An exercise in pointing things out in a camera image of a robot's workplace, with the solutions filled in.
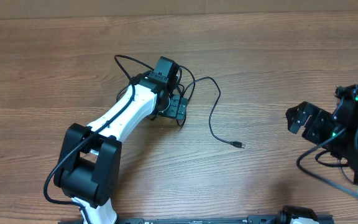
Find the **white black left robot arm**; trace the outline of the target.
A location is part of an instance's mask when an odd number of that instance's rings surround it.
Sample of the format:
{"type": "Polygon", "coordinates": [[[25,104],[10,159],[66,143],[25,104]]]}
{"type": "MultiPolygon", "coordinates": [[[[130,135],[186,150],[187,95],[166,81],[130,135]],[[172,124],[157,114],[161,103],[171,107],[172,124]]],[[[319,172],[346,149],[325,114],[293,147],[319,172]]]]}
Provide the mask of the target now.
{"type": "Polygon", "coordinates": [[[55,186],[79,208],[78,223],[118,223],[111,195],[117,187],[122,144],[146,117],[183,120],[188,100],[179,89],[182,67],[160,57],[155,67],[129,78],[124,96],[102,117],[66,131],[58,163],[44,184],[55,186]]]}

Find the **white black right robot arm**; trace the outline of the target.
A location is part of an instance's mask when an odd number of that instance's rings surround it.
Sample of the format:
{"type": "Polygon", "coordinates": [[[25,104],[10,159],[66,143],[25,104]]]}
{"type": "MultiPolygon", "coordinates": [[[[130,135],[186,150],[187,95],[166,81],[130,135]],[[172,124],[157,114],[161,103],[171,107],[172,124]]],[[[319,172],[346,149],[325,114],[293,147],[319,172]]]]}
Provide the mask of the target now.
{"type": "Polygon", "coordinates": [[[358,84],[337,86],[334,96],[337,98],[337,105],[332,113],[307,101],[287,109],[285,116],[289,132],[296,134],[304,127],[303,138],[315,144],[299,156],[296,165],[305,174],[358,200],[358,84]],[[352,184],[357,186],[357,191],[305,169],[301,160],[312,152],[316,153],[317,161],[328,153],[339,161],[335,167],[352,169],[352,184]]]}

